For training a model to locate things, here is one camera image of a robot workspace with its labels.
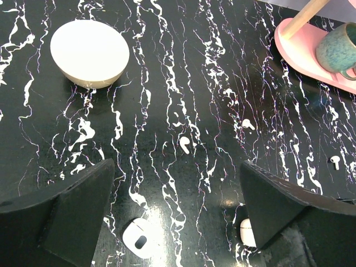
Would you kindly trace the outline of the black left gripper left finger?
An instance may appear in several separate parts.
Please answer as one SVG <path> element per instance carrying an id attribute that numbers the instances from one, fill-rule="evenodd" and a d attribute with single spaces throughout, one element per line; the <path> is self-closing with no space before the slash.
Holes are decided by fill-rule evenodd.
<path id="1" fill-rule="evenodd" d="M 90 266 L 114 173 L 106 159 L 1 201 L 1 266 Z"/>

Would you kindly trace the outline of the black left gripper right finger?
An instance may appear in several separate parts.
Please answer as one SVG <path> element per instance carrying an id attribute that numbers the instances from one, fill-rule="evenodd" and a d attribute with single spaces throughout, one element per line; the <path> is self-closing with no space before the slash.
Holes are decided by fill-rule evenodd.
<path id="1" fill-rule="evenodd" d="M 264 266 L 355 266 L 355 200 L 292 184 L 251 162 L 240 185 Z"/>

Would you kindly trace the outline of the white earbud case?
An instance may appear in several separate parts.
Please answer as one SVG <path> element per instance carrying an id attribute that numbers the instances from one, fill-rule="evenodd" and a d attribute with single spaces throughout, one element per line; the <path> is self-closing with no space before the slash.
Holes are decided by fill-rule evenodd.
<path id="1" fill-rule="evenodd" d="M 256 247 L 256 241 L 251 227 L 250 219 L 244 219 L 240 223 L 240 238 L 245 246 L 252 248 Z"/>
<path id="2" fill-rule="evenodd" d="M 122 233 L 122 241 L 132 253 L 141 259 L 151 258 L 157 247 L 152 224 L 140 217 L 133 219 L 126 226 Z"/>

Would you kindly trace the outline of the white wireless earbud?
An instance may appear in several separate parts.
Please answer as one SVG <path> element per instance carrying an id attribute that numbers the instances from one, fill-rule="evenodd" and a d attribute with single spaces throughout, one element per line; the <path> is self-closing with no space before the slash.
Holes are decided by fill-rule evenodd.
<path id="1" fill-rule="evenodd" d="M 185 154 L 189 154 L 190 150 L 188 148 L 189 144 L 190 144 L 190 139 L 187 138 L 186 136 L 182 136 L 179 140 L 179 144 L 180 147 L 182 148 L 182 150 L 184 151 Z"/>
<path id="2" fill-rule="evenodd" d="M 334 164 L 336 170 L 339 170 L 340 157 L 338 155 L 332 156 L 330 162 Z"/>
<path id="3" fill-rule="evenodd" d="M 243 128 L 249 128 L 252 131 L 255 130 L 255 127 L 251 124 L 250 120 L 247 118 L 242 121 L 241 125 Z"/>

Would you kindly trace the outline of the white closed earbud case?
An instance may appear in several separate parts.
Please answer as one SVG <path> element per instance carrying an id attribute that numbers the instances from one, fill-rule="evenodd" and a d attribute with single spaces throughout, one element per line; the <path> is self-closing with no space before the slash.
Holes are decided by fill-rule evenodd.
<path id="1" fill-rule="evenodd" d="M 122 241 L 132 253 L 141 259 L 151 258 L 157 247 L 152 224 L 140 217 L 133 219 L 126 226 L 122 233 Z"/>

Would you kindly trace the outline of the teal ceramic mug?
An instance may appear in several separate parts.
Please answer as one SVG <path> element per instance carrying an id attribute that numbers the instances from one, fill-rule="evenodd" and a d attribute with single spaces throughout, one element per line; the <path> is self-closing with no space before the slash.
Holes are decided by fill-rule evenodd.
<path id="1" fill-rule="evenodd" d="M 345 23 L 329 32 L 317 45 L 315 56 L 326 71 L 355 81 L 348 74 L 348 70 L 355 69 L 355 23 Z"/>

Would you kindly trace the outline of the pink three-tier wooden shelf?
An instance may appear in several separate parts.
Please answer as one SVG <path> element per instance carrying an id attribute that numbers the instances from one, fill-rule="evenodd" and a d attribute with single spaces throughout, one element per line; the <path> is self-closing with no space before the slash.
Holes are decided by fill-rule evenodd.
<path id="1" fill-rule="evenodd" d="M 355 82 L 341 74 L 325 70 L 317 61 L 315 49 L 327 31 L 309 24 L 328 1 L 309 1 L 293 18 L 282 20 L 274 33 L 275 43 L 282 58 L 296 71 L 355 94 Z"/>

